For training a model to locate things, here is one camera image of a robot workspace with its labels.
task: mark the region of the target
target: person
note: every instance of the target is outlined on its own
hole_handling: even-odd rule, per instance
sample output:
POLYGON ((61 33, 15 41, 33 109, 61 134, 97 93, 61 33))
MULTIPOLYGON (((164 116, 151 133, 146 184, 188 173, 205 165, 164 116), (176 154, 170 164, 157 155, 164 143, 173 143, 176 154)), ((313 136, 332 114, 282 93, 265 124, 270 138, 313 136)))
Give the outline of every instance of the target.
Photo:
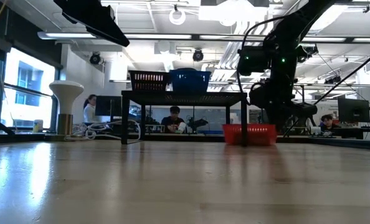
POLYGON ((165 133, 175 133, 178 129, 179 124, 185 121, 179 117, 181 110, 177 106, 170 107, 170 116, 163 118, 161 125, 164 125, 165 133))
POLYGON ((333 117, 330 114, 323 115, 321 118, 321 131, 333 131, 334 128, 340 128, 340 126, 333 124, 333 117))
POLYGON ((97 105, 97 96, 91 94, 84 102, 84 123, 100 123, 98 116, 95 116, 95 106, 97 105))

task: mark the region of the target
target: dark shirt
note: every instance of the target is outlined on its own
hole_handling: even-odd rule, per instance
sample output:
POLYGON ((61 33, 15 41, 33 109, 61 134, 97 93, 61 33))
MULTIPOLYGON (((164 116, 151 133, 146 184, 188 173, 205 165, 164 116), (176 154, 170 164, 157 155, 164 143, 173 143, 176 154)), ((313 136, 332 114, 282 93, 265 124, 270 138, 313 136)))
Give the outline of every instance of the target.
POLYGON ((321 124, 321 131, 322 132, 325 132, 325 131, 332 131, 333 132, 334 128, 340 128, 340 126, 338 126, 336 124, 332 124, 332 127, 328 128, 326 125, 321 124))
POLYGON ((164 132, 165 133, 170 133, 170 130, 167 128, 167 126, 170 126, 172 124, 178 125, 181 123, 185 123, 185 121, 182 118, 178 118, 177 120, 172 120, 170 116, 163 118, 161 121, 161 125, 164 125, 164 132))

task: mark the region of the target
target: wooden table surface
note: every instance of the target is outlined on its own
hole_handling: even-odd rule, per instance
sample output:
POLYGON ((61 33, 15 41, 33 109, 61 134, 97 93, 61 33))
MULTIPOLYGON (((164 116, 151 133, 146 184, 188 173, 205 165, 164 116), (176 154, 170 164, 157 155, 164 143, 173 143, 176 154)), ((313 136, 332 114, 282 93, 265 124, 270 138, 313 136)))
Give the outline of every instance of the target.
POLYGON ((198 142, 4 145, 0 223, 370 223, 370 151, 198 142))

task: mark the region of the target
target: white shirt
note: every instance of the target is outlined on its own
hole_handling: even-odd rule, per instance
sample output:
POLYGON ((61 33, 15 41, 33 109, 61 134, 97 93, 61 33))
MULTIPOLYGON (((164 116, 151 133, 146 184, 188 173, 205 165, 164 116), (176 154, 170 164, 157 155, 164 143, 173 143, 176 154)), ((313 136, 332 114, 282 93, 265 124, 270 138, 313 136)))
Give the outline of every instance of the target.
POLYGON ((100 123, 98 116, 95 116, 95 107, 87 104, 84 108, 84 123, 100 123))

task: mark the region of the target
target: man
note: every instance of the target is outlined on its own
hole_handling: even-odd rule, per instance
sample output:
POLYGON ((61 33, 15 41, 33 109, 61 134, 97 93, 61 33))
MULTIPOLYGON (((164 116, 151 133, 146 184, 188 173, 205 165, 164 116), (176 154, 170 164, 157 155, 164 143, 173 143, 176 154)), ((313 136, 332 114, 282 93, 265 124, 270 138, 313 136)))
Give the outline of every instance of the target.
POLYGON ((333 117, 330 114, 323 115, 321 118, 321 131, 333 131, 334 128, 340 128, 338 125, 333 124, 333 117))
POLYGON ((180 109, 177 106, 170 107, 170 116, 163 118, 161 125, 164 125, 165 133, 175 133, 178 129, 179 124, 185 121, 182 118, 179 118, 180 109))

